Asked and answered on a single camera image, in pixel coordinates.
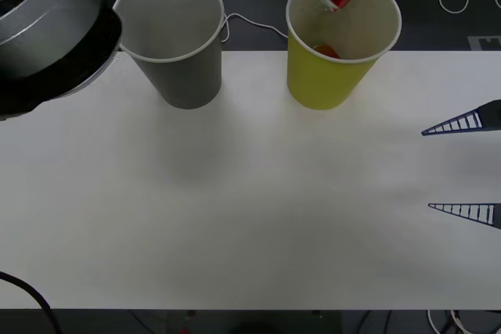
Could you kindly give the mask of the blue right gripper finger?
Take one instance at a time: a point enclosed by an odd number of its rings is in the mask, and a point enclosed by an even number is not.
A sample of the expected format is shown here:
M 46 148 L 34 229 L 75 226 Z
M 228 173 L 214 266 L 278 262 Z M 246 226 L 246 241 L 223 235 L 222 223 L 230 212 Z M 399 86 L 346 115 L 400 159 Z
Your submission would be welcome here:
M 493 100 L 478 108 L 453 117 L 421 132 L 422 136 L 500 130 L 500 103 Z
M 428 203 L 431 209 L 500 229 L 500 203 Z

